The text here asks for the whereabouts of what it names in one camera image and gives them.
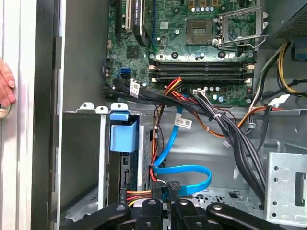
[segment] expansion slot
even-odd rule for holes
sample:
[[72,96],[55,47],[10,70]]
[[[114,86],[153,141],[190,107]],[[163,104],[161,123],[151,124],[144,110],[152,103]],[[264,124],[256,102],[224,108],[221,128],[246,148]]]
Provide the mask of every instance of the expansion slot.
[[126,16],[125,16],[125,29],[128,33],[132,32],[133,22],[133,0],[126,0]]

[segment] side panel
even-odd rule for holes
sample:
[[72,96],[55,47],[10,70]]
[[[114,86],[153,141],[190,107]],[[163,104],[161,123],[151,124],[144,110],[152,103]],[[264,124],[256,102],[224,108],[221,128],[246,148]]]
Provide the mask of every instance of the side panel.
[[0,229],[31,225],[36,0],[0,0],[1,57],[12,71],[16,103],[0,123]]

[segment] red wire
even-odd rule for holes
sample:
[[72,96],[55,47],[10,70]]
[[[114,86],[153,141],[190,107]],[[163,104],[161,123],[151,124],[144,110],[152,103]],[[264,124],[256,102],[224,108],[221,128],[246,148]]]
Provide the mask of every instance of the red wire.
[[178,81],[179,78],[174,79],[174,80],[167,86],[167,88],[165,89],[165,91],[168,90],[173,84],[175,84],[175,82]]

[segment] white label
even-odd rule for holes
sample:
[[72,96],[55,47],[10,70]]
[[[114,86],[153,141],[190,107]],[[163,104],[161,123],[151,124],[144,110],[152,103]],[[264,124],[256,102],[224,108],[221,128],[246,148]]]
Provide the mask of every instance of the white label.
[[192,121],[184,118],[176,118],[175,125],[187,129],[191,129]]
[[130,95],[133,97],[139,97],[140,84],[131,81],[130,83]]
[[181,114],[180,113],[176,113],[176,119],[181,118]]
[[230,144],[230,141],[229,141],[229,140],[225,140],[225,141],[223,142],[223,145],[225,145],[226,148],[231,147],[231,144]]
[[167,30],[168,29],[168,22],[160,22],[160,29]]
[[289,94],[285,94],[285,95],[281,95],[279,98],[274,98],[270,103],[269,106],[273,106],[276,104],[282,104],[285,103],[286,100],[288,99],[288,97],[290,97]]

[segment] person's hand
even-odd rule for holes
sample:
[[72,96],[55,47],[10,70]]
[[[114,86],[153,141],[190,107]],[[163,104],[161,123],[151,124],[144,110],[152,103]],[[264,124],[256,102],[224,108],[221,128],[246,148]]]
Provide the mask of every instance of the person's hand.
[[0,58],[0,104],[2,106],[10,106],[11,103],[15,102],[15,95],[12,91],[14,87],[14,77]]

